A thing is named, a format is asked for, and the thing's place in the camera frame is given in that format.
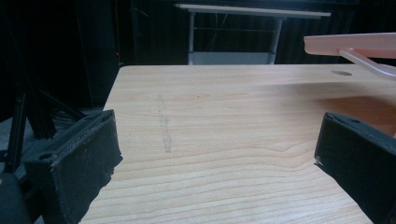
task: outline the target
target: wood grain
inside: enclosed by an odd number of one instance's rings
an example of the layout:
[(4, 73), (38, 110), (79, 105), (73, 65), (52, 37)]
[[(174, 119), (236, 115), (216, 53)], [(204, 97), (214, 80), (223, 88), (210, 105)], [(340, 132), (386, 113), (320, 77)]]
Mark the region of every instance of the wood grain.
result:
[(124, 161), (82, 223), (370, 223), (314, 150), (326, 111), (394, 135), (395, 93), (351, 64), (123, 67)]

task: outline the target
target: table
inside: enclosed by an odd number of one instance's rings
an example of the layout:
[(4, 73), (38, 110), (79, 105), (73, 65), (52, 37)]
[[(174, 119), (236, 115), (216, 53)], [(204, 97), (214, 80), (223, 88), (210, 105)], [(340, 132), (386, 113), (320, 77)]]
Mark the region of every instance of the table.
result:
[(394, 135), (395, 84), (354, 64), (122, 67), (124, 160), (82, 223), (371, 223), (314, 151), (326, 111)]
[[(255, 7), (227, 7), (227, 6), (206, 6), (192, 4), (175, 4), (175, 7), (186, 9), (190, 12), (190, 32), (189, 32), (189, 65), (193, 64), (274, 64), (276, 58), (277, 44), (279, 42), (282, 22), (287, 18), (315, 19), (330, 17), (332, 13), (285, 10), (273, 8), (255, 8)], [(275, 21), (275, 30), (273, 33), (271, 47), (269, 52), (194, 52), (194, 26), (196, 13), (212, 14), (234, 14), (272, 17)]]

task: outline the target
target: wooden tabletop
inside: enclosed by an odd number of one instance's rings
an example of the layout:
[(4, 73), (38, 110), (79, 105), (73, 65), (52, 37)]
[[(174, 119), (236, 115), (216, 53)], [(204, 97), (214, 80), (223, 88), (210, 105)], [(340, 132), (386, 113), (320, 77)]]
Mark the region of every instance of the wooden tabletop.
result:
[(327, 111), (394, 135), (395, 96), (353, 64), (123, 67), (124, 160), (82, 223), (371, 223), (314, 151)]

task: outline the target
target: dark background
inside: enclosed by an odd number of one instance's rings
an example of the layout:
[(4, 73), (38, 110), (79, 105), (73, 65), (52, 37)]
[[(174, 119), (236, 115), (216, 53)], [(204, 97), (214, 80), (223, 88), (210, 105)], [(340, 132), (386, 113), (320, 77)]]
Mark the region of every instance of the dark background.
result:
[[(12, 116), (15, 83), (29, 79), (74, 107), (103, 107), (124, 65), (187, 64), (189, 13), (177, 3), (331, 12), (320, 20), (283, 22), (276, 63), (346, 63), (304, 52), (305, 35), (396, 31), (392, 0), (0, 0), (0, 121)], [(224, 15), (218, 15), (219, 21)], [(216, 27), (197, 14), (199, 27)], [(223, 28), (271, 29), (270, 18), (229, 15)], [(266, 51), (265, 32), (196, 31), (201, 51)], [(394, 64), (392, 60), (379, 60)]]

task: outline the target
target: pencil mark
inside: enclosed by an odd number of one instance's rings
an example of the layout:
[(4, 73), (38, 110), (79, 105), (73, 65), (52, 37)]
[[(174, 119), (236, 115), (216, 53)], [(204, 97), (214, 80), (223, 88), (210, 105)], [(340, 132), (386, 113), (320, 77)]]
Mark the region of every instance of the pencil mark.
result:
[(166, 153), (170, 153), (172, 149), (172, 137), (168, 132), (168, 118), (163, 114), (165, 110), (165, 103), (163, 97), (159, 95), (157, 97), (158, 113), (160, 115), (161, 132), (163, 134), (163, 147)]

